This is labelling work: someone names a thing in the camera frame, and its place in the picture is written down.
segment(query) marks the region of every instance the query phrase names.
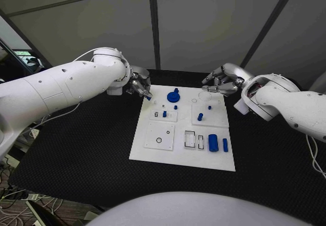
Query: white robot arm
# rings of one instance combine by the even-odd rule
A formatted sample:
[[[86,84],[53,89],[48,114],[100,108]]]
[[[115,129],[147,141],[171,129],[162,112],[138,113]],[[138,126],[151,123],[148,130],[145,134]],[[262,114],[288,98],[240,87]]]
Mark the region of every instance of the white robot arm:
[[[266,121],[278,114],[291,128],[326,142],[326,95],[299,92],[294,83],[276,74],[253,76],[239,66],[226,63],[201,81],[207,92],[229,96],[240,88],[240,99],[233,105],[246,114],[255,112]]]
[[[112,48],[93,51],[93,62],[73,61],[21,79],[0,84],[0,159],[24,128],[44,115],[86,101],[106,90],[151,98],[149,73],[129,66]]]

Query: white board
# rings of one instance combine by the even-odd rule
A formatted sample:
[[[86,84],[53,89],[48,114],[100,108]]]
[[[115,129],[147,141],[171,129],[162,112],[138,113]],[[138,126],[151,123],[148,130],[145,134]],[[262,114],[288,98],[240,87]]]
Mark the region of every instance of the white board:
[[[180,100],[175,103],[170,103],[165,99],[165,96],[168,92],[173,92],[174,88],[178,89]],[[214,170],[235,171],[223,96],[217,93],[201,93],[201,89],[197,88],[155,85],[151,85],[151,93],[151,100],[148,101],[144,99],[142,101],[128,159]],[[193,125],[191,118],[194,117],[197,120],[197,115],[194,115],[191,107],[194,104],[200,106],[199,109],[201,111],[204,110],[203,108],[206,108],[206,106],[211,106],[211,109],[207,110],[210,112],[203,113],[203,122],[213,122],[213,126],[200,123]],[[161,120],[152,120],[152,112],[161,113],[162,111],[177,113],[173,114],[177,117],[175,121],[167,121],[162,117]],[[174,126],[173,139],[170,136],[167,136],[170,134],[165,134],[168,126]],[[186,130],[194,132],[194,148],[184,147]],[[217,152],[209,151],[209,134],[217,135]],[[197,136],[203,136],[203,149],[199,149],[197,146]],[[161,148],[161,145],[155,144],[154,141],[157,138],[161,138],[158,141],[162,142],[162,137],[168,140],[167,143],[164,143],[164,147]],[[227,139],[227,152],[223,152],[222,148],[223,138]]]

